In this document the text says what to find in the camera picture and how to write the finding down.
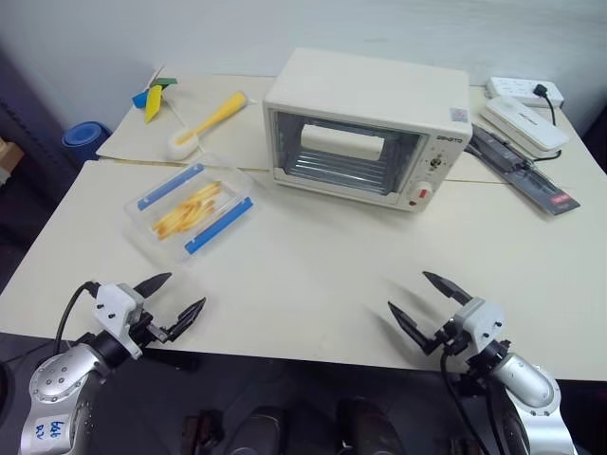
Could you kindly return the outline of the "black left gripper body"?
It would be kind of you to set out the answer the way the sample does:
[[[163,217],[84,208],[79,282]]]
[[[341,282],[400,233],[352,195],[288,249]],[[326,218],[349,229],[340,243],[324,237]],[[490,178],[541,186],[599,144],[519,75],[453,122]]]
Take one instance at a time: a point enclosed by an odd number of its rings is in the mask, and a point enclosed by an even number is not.
[[[171,341],[171,335],[168,330],[155,326],[153,319],[154,317],[150,313],[142,311],[138,321],[132,324],[129,329],[129,337],[140,349],[157,341],[160,343]]]

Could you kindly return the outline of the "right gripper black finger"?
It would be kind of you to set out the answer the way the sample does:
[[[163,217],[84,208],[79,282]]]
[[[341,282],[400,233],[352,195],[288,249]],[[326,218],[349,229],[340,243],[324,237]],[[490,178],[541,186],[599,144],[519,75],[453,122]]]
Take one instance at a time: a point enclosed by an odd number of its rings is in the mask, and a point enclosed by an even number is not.
[[[388,307],[395,317],[400,328],[419,346],[424,354],[431,354],[434,350],[432,340],[425,337],[418,329],[416,322],[396,305],[388,302]]]
[[[456,283],[429,271],[423,271],[426,279],[445,297],[453,299],[461,305],[466,305],[472,296]]]

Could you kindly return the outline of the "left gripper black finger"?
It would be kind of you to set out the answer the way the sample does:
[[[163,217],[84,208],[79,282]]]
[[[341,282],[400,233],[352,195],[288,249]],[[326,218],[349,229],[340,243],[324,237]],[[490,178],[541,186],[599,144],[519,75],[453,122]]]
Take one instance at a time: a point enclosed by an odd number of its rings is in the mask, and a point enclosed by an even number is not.
[[[201,300],[198,300],[195,303],[191,304],[184,311],[182,311],[178,315],[176,323],[173,324],[170,328],[164,330],[166,340],[173,342],[178,339],[188,328],[190,328],[199,316],[206,301],[207,298],[204,297]]]
[[[163,284],[172,277],[171,272],[157,274],[143,282],[140,282],[134,287],[134,290],[144,299],[151,297]]]

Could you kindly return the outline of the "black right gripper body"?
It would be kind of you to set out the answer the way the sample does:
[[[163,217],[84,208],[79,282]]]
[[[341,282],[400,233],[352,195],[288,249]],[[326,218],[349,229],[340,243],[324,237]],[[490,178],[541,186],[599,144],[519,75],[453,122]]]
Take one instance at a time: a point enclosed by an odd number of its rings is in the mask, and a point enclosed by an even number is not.
[[[469,346],[469,336],[454,320],[448,320],[432,336],[428,355],[439,347],[446,349],[448,355],[459,355]]]

